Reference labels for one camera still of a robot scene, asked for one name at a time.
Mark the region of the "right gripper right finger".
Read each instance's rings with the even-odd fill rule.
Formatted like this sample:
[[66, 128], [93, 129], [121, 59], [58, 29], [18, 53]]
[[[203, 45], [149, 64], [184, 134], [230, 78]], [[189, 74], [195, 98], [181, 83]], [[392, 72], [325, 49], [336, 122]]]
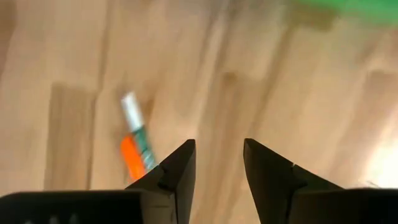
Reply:
[[296, 192], [341, 188], [251, 138], [244, 140], [244, 167], [261, 223], [288, 223]]

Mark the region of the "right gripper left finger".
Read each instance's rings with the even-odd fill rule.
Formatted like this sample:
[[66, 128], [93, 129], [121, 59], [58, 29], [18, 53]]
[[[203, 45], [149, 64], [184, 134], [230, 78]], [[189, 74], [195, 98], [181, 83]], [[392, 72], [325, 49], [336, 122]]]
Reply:
[[142, 223], [190, 223], [195, 179], [196, 144], [194, 139], [188, 139], [127, 187], [140, 194]]

